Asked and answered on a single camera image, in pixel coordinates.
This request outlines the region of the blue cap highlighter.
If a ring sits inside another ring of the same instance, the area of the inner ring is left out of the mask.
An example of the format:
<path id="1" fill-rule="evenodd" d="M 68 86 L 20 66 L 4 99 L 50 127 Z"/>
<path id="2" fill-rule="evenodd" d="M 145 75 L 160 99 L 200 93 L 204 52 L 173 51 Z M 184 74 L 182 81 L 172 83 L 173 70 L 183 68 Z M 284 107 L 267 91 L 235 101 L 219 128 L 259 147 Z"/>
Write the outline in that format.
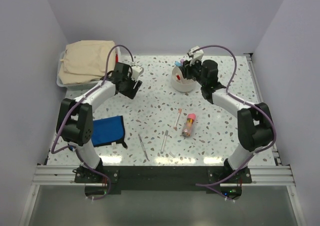
<path id="1" fill-rule="evenodd" d="M 181 66 L 181 63 L 178 62 L 178 61 L 176 61 L 174 64 L 175 64 L 175 66 L 177 66 L 177 67 L 180 67 L 180 66 Z"/>

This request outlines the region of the pink cap clear tube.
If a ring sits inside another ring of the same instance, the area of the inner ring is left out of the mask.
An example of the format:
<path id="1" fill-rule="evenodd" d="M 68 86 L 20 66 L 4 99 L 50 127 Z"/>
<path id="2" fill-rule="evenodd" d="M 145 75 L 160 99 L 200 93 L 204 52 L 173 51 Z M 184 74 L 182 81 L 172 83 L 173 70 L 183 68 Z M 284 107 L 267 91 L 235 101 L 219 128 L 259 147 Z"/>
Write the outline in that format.
<path id="1" fill-rule="evenodd" d="M 196 114 L 188 114 L 184 127 L 182 129 L 181 135 L 183 137 L 190 137 L 193 129 L 193 124 L 196 120 Z"/>

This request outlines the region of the thin metal craft knife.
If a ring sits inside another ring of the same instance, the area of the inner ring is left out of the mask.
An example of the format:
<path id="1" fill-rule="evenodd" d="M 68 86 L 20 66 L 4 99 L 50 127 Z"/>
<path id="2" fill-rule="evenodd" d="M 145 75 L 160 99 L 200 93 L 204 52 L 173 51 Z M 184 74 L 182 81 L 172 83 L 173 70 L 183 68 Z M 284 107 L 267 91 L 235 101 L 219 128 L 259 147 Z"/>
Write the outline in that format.
<path id="1" fill-rule="evenodd" d="M 140 142 L 140 145 L 141 145 L 141 148 L 142 148 L 142 151 L 144 153 L 144 156 L 145 156 L 146 160 L 150 161 L 149 158 L 148 158 L 148 155 L 147 155 L 147 152 L 146 152 L 146 149 L 145 149 L 145 146 L 144 146 L 144 143 L 142 141 L 142 138 L 141 138 L 140 134 L 138 134 L 138 139 L 139 139 L 139 142 Z"/>

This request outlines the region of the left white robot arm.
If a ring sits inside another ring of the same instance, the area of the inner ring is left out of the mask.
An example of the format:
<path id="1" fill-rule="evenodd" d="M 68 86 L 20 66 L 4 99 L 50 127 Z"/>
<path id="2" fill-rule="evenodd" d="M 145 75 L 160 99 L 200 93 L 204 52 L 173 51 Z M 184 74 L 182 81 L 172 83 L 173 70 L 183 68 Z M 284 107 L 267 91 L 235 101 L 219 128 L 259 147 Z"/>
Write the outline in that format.
<path id="1" fill-rule="evenodd" d="M 56 154 L 64 148 L 56 150 L 59 137 L 75 148 L 82 164 L 87 168 L 86 177 L 92 182 L 99 182 L 103 176 L 102 159 L 95 152 L 92 143 L 94 131 L 93 113 L 109 98 L 118 93 L 134 99 L 142 82 L 139 77 L 144 69 L 141 66 L 117 62 L 110 74 L 83 95 L 69 99 L 65 98 L 59 109 L 56 125 L 56 138 L 51 153 Z"/>

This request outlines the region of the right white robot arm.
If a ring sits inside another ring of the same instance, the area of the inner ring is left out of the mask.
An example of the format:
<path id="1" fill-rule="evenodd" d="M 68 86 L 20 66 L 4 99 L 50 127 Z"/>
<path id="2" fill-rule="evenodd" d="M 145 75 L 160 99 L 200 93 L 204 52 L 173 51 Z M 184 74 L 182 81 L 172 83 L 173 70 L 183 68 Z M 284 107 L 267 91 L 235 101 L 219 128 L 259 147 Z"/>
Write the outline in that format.
<path id="1" fill-rule="evenodd" d="M 239 145 L 224 161 L 223 178 L 230 183 L 240 176 L 255 153 L 275 142 L 276 133 L 269 107 L 265 103 L 253 104 L 229 94 L 219 82 L 218 64 L 213 60 L 184 61 L 179 67 L 185 79 L 198 82 L 201 93 L 209 103 L 219 106 L 237 119 Z"/>

